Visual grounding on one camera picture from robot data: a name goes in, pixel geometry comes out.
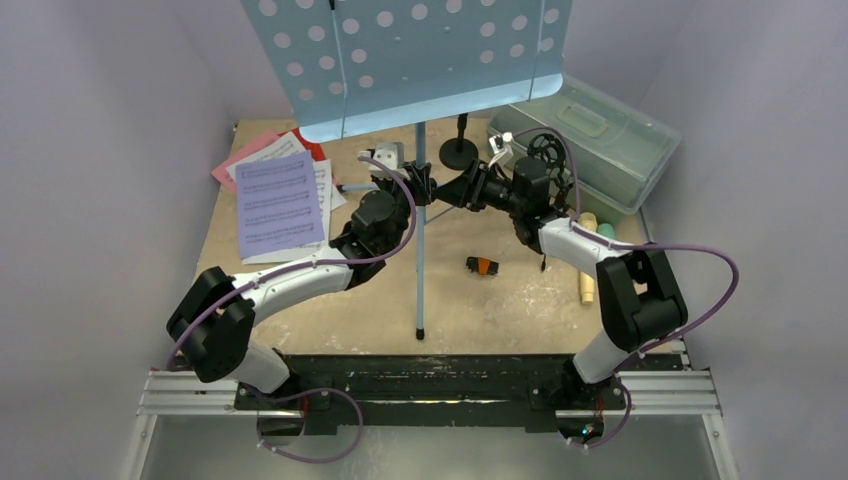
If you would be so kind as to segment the black round-base mic stand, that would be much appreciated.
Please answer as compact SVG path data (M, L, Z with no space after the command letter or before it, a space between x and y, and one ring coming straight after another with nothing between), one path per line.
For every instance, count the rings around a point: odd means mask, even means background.
M468 113L457 118L457 135L446 140L439 149L440 162L448 169L464 171L479 158L478 147L466 136Z

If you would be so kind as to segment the black tripod shock-mount stand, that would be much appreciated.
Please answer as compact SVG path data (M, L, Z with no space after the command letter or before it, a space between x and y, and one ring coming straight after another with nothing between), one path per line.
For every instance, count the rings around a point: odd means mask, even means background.
M551 209L563 217L568 209L566 197L572 183L564 170L569 155L562 141L554 134L538 134L528 146L532 172L526 212L542 215Z

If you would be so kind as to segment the cream yellow microphone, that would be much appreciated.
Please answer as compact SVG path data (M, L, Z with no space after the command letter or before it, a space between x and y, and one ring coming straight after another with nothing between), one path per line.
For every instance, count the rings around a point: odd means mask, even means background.
M578 218L578 224L586 230L596 232L598 227L597 218L594 213L583 212ZM579 293L582 305L591 305L595 300L595 280L586 272L579 274Z

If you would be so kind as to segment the red sheet music page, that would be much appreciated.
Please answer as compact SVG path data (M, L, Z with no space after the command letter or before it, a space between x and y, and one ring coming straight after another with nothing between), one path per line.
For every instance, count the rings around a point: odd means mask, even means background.
M318 143L313 143L313 142L310 142L310 141L306 140L306 139L302 136L302 134L301 134L301 131L300 131L300 128L299 128L299 127L296 127L296 128L293 128L293 129L290 129L290 130L287 130L287 131L280 131L280 132L278 133L278 136L279 136L280 138L283 138L283 137L286 137L286 138L288 138L288 137L294 138L294 139L296 140L296 142L297 142L297 143L298 143L298 144L299 144L299 145L300 145L303 149L305 149L306 151L309 151L309 152L311 153L311 156L312 156L313 160L314 160L314 161L316 161L316 162L319 162L319 161L325 161L325 160L327 159L327 156L326 156L326 154L325 154L325 152L324 152L324 150L323 150L322 146L321 146L320 144L318 144Z

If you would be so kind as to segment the mint green microphone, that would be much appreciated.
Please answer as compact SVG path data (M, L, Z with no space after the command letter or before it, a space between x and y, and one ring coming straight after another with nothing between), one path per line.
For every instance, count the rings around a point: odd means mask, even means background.
M616 240L616 239L617 239L617 235L616 235L615 228L614 228L614 226L613 226L613 225L611 225L611 224L609 224L609 223L601 223L601 224L599 224L599 225L597 226L596 232L597 232L600 236L602 236L602 237L604 237L604 238L606 238L606 239L610 239L610 240Z

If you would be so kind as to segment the blue music stand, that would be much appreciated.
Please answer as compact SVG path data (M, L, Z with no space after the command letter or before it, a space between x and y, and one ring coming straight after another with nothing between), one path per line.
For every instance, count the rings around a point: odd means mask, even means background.
M246 1L313 143L550 96L568 1Z

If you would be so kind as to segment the pink sheet music page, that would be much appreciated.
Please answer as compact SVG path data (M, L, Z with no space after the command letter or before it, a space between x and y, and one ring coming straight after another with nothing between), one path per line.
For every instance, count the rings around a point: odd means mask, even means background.
M279 135L273 130L266 130L260 135L249 141L246 145L231 154L220 165L213 168L210 172L211 176L219 182L219 184L231 193L236 192L236 184L229 173L228 168L235 165L237 162L244 160L252 154L255 154L262 149L272 145L279 139Z

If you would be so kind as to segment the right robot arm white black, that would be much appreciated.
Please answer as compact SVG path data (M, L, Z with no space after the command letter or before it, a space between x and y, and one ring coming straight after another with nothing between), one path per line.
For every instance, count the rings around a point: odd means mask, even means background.
M537 158L519 159L511 178L476 161L433 197L469 211L507 213L521 244L594 279L602 330L564 366L561 381L564 399L584 407L634 352L684 326L688 308L665 253L596 236L555 206L550 184L547 166Z

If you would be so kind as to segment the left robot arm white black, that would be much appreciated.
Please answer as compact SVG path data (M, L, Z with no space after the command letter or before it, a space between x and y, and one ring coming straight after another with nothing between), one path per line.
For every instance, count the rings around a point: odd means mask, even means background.
M183 358L203 383L238 381L275 409L295 402L296 373L282 353L252 340L254 327L289 307L374 278L411 241L417 209L437 186L429 166L370 164L376 190L362 197L327 246L277 268L228 275L212 267L198 276L166 324L175 342L168 369L178 370Z

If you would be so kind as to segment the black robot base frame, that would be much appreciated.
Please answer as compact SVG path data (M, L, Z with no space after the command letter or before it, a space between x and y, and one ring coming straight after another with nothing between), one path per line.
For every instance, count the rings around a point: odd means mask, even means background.
M603 431L602 414L625 407L621 387L606 380L580 386L563 379L568 354L292 355L296 373L262 398L237 387L238 410L304 413L309 435L342 425L513 427L528 433Z

